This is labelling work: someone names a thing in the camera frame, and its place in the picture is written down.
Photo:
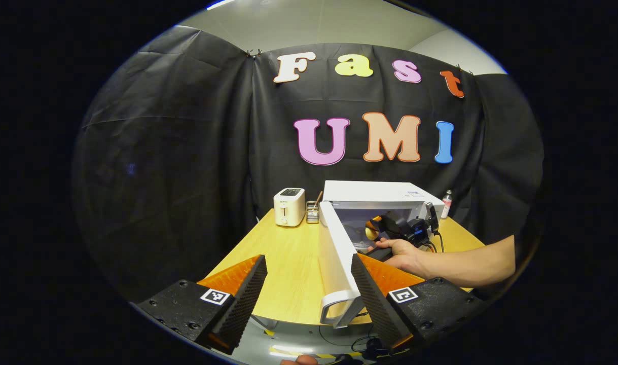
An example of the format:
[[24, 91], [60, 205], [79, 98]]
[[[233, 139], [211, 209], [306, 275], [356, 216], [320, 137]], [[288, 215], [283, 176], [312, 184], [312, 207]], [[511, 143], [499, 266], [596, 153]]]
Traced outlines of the black backdrop cloth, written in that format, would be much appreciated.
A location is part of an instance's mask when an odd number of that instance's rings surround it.
[[506, 74], [408, 50], [297, 45], [251, 56], [177, 26], [112, 75], [73, 162], [91, 256], [127, 300], [201, 279], [285, 188], [327, 180], [452, 190], [483, 243], [520, 234], [543, 176], [529, 103]]

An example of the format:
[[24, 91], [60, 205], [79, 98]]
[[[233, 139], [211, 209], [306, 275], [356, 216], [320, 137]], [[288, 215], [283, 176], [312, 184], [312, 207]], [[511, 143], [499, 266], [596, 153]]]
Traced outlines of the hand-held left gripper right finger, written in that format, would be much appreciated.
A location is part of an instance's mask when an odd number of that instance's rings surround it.
[[351, 258], [351, 275], [390, 354], [429, 346], [487, 309], [442, 277], [420, 279], [360, 253]]

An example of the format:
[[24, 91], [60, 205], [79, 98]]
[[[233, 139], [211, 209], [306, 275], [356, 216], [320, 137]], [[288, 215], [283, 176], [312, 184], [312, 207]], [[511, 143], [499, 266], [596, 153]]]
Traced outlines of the white microwave oven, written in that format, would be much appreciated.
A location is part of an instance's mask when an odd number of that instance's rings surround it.
[[318, 262], [324, 296], [320, 323], [347, 326], [363, 309], [351, 275], [351, 257], [374, 245], [366, 223], [383, 213], [405, 222], [415, 218], [439, 221], [445, 204], [409, 182], [327, 180], [319, 203]]

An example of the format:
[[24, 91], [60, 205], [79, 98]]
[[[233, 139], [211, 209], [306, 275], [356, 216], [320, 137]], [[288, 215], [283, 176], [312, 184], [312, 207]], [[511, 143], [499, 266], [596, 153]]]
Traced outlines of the white toaster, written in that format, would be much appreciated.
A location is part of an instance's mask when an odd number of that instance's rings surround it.
[[299, 226], [306, 215], [306, 191], [304, 189], [283, 189], [274, 196], [273, 203], [277, 226]]

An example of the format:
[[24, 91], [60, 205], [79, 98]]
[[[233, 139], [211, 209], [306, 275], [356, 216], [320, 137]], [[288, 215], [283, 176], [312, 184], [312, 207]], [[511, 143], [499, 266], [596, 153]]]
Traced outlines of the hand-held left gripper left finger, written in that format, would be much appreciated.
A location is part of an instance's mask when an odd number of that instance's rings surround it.
[[266, 277], [259, 254], [198, 282], [177, 280], [137, 306], [182, 337], [232, 355]]

